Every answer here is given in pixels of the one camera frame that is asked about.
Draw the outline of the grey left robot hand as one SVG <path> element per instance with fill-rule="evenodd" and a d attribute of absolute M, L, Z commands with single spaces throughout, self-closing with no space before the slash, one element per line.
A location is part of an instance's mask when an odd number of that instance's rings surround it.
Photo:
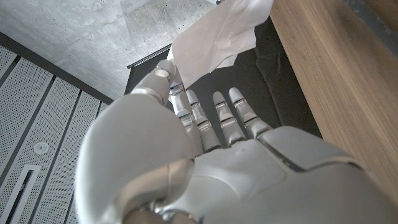
<path fill-rule="evenodd" d="M 223 147 L 178 68 L 161 60 L 89 127 L 79 223 L 396 223 L 397 204 L 344 150 L 272 128 L 241 92 L 213 95 Z"/>

